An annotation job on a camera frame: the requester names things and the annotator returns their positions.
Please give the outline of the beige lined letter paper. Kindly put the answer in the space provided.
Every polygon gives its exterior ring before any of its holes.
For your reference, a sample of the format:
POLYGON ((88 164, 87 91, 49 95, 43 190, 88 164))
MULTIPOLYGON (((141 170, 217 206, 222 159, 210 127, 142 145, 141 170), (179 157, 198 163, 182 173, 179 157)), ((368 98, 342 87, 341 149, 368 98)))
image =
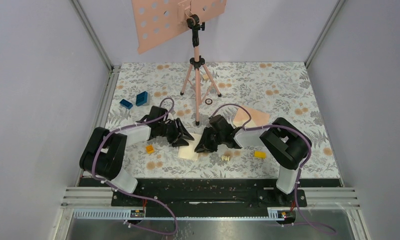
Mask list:
POLYGON ((185 160, 197 161, 199 154, 195 152, 195 147, 198 145, 201 135, 191 133, 191 136, 194 138, 194 140, 187 140, 189 144, 188 146, 179 147, 178 157, 185 160))

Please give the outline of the tan paper envelope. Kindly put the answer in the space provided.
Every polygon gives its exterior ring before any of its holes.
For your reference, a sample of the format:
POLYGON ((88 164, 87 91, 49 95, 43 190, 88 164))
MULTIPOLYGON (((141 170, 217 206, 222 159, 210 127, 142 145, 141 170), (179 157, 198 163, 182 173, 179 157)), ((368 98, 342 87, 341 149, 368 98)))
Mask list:
MULTIPOLYGON (((248 113, 251 115, 251 121, 249 121, 245 126, 247 128, 254 128, 254 127, 259 127, 263 126, 269 123, 270 120, 270 114, 265 113, 259 110, 256 110, 254 108, 246 107, 243 106, 248 113)), ((241 127, 245 122, 249 120, 248 114, 241 108, 238 109, 234 119, 233 119, 233 124, 236 127, 241 127)))

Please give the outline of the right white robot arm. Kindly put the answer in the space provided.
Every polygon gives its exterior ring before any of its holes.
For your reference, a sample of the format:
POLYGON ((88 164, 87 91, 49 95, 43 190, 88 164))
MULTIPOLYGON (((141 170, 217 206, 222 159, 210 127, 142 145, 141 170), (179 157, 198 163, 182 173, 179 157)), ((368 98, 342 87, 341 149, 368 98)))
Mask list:
POLYGON ((221 115, 212 117, 209 123, 195 152, 213 153, 219 145, 230 149, 264 147, 280 165, 275 201, 287 206, 294 200, 300 168, 311 157, 312 143, 307 136, 282 117, 272 124, 250 128, 233 127, 221 115))

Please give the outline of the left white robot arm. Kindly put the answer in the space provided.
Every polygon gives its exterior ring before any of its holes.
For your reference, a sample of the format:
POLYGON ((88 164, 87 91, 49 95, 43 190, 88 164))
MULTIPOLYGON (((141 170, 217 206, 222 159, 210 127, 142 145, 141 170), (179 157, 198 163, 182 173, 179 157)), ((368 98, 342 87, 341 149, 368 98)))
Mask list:
POLYGON ((194 140, 179 118, 168 119, 164 116, 167 112, 165 108, 152 106, 149 114, 131 128, 112 133, 104 144, 102 142, 110 134, 110 130, 95 128, 81 155, 80 168, 91 173, 95 155, 100 152, 94 171, 96 177, 110 182, 115 189, 123 190, 123 198, 128 204, 138 205, 142 201, 143 193, 136 188, 137 179, 123 168, 126 146, 156 137, 166 138, 172 147, 188 146, 188 141, 194 140))

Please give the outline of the floral patterned table mat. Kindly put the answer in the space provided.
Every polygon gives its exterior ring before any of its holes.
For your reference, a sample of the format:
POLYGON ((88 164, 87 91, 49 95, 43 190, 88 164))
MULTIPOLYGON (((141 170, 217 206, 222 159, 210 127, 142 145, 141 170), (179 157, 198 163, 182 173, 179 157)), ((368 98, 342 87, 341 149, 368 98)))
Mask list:
MULTIPOLYGON (((218 112, 228 122, 246 106, 270 114, 269 123, 283 117, 312 141, 312 157, 305 164, 301 176, 312 179, 338 179, 340 173, 334 158, 323 118, 302 62, 218 62, 208 68, 222 93, 209 88, 202 81, 203 93, 208 93, 211 104, 199 108, 200 124, 195 125, 195 91, 188 83, 180 95, 189 64, 180 63, 125 63, 120 69, 106 128, 116 129, 131 125, 150 111, 149 106, 133 106, 130 110, 119 102, 134 102, 136 95, 147 91, 150 105, 163 104, 173 108, 172 115, 180 118, 189 133, 201 135, 209 116, 218 112)), ((263 179, 276 178, 279 164, 268 154, 254 157, 255 147, 228 149, 220 145, 217 152, 202 153, 197 161, 178 157, 178 149, 162 138, 126 147, 124 168, 136 178, 203 178, 203 179, 263 179), (152 145, 155 152, 147 154, 152 145), (222 155, 231 156, 223 161, 222 155)))

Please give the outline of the cream chess knight piece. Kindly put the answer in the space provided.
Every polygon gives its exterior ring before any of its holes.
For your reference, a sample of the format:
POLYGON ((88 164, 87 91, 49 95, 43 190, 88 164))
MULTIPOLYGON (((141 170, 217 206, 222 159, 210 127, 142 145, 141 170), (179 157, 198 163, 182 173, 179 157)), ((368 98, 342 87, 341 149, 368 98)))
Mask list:
POLYGON ((223 161, 225 161, 225 162, 228 162, 228 161, 231 160, 231 156, 229 156, 229 155, 222 155, 222 156, 221 156, 221 159, 222 159, 223 161))

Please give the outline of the orange square toy brick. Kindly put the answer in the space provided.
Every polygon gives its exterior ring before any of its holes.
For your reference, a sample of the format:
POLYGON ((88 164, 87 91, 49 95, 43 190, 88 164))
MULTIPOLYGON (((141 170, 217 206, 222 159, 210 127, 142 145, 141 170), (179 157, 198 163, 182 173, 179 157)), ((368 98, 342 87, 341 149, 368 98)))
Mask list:
POLYGON ((146 150, 146 153, 149 154, 149 155, 155 152, 155 149, 154 149, 154 147, 152 145, 147 145, 145 147, 145 150, 146 150))

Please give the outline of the yellow toy brick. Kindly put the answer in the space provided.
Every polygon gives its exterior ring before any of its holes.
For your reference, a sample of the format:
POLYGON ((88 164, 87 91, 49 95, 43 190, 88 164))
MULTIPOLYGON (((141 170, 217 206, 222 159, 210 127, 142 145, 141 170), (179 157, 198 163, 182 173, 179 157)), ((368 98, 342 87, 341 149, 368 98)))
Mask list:
POLYGON ((265 159, 266 158, 266 153, 262 151, 255 151, 254 152, 254 157, 259 158, 259 159, 265 159))

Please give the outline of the large blue toy brick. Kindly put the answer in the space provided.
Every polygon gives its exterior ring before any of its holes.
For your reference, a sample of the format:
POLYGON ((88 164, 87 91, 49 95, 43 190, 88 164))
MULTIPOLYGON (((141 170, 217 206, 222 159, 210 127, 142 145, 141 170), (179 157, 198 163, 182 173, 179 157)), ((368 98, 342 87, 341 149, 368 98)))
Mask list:
POLYGON ((147 106, 150 102, 150 95, 147 91, 141 92, 136 95, 136 106, 147 106))

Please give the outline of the small blue toy brick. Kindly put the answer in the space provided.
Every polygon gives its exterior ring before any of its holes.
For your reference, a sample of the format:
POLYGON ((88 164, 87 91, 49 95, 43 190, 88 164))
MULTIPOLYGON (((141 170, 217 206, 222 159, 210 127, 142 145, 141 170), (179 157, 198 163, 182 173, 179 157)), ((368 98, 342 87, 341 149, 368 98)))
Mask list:
POLYGON ((130 110, 133 107, 133 104, 126 99, 120 100, 119 104, 124 107, 125 109, 130 110))

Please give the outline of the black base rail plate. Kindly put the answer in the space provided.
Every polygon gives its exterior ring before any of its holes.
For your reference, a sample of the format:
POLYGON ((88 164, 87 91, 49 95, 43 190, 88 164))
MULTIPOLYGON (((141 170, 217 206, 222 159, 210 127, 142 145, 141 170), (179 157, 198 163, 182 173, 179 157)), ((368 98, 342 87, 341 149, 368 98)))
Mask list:
MULTIPOLYGON (((302 188, 341 187, 337 179, 301 179, 302 188)), ((275 193, 276 179, 171 179, 139 178, 135 195, 166 204, 176 217, 264 217, 267 207, 290 210, 294 193, 275 193)), ((114 192, 113 207, 141 207, 142 200, 114 192)), ((171 217, 161 205, 148 200, 147 217, 171 217)))

